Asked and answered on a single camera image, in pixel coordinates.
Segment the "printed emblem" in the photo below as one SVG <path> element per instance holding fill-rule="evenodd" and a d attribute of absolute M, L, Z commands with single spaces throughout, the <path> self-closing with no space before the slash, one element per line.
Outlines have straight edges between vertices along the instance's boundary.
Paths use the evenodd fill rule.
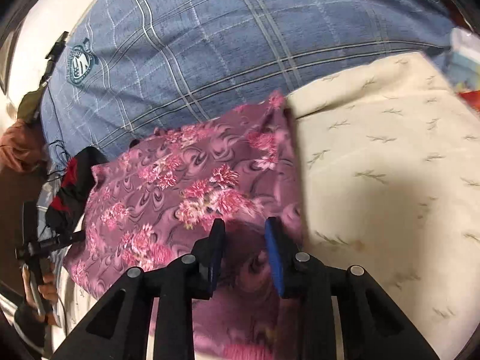
<path fill-rule="evenodd" d="M 90 51 L 90 41 L 85 38 L 83 43 L 74 46 L 68 55 L 67 80 L 73 85 L 79 85 L 97 63 L 97 57 Z"/>

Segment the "cream fabric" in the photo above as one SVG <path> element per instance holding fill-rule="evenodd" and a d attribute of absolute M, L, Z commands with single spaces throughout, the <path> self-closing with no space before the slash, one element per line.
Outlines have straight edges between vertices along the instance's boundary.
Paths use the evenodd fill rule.
<path fill-rule="evenodd" d="M 289 95 L 307 230 L 325 264 L 363 266 L 443 360 L 480 322 L 480 121 L 421 54 Z"/>

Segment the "silver screw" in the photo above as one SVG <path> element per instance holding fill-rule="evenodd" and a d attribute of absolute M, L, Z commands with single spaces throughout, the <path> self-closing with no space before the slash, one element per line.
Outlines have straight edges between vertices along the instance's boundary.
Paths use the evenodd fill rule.
<path fill-rule="evenodd" d="M 193 264 L 195 262 L 195 256 L 193 254 L 186 254 L 181 258 L 184 264 Z"/>
<path fill-rule="evenodd" d="M 304 251 L 299 251 L 296 255 L 295 255 L 295 259 L 297 261 L 300 261 L 301 263 L 306 263 L 307 261 L 309 261 L 310 259 L 310 255 L 308 253 L 305 253 Z"/>
<path fill-rule="evenodd" d="M 365 270 L 360 265 L 354 265 L 350 268 L 350 272 L 355 276 L 362 276 Z"/>
<path fill-rule="evenodd" d="M 135 266 L 135 267 L 130 268 L 130 269 L 128 270 L 127 276 L 128 276 L 129 278 L 136 278 L 138 275 L 140 275 L 140 273 L 142 273 L 141 270 L 140 270 L 140 268 L 137 268 L 137 267 Z"/>

